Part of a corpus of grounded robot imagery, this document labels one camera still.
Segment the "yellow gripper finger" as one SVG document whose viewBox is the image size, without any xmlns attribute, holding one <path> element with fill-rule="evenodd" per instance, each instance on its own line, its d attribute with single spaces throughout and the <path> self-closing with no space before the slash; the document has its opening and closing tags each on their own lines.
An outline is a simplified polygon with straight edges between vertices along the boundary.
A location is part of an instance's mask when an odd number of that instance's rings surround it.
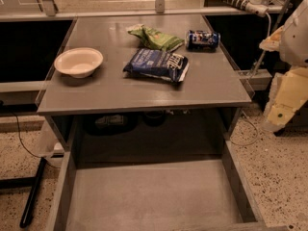
<svg viewBox="0 0 308 231">
<path fill-rule="evenodd" d="M 275 30 L 271 35 L 263 39 L 259 47 L 262 50 L 273 52 L 277 51 L 279 52 L 282 49 L 282 33 L 283 33 L 284 27 L 281 26 L 277 30 Z"/>
<path fill-rule="evenodd" d="M 276 73 L 264 110 L 263 129 L 270 132 L 283 129 L 307 101 L 307 67 L 292 66 L 285 74 Z"/>
</svg>

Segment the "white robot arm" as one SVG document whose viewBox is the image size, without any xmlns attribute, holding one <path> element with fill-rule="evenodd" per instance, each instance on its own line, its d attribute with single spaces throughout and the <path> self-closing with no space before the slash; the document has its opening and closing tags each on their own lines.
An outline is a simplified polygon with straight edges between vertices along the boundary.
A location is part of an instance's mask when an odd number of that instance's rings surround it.
<svg viewBox="0 0 308 231">
<path fill-rule="evenodd" d="M 273 77 L 264 110 L 263 128 L 277 132 L 308 101 L 308 0 L 303 0 L 284 25 L 263 39 L 259 47 L 277 51 L 280 60 L 291 66 L 285 74 Z"/>
</svg>

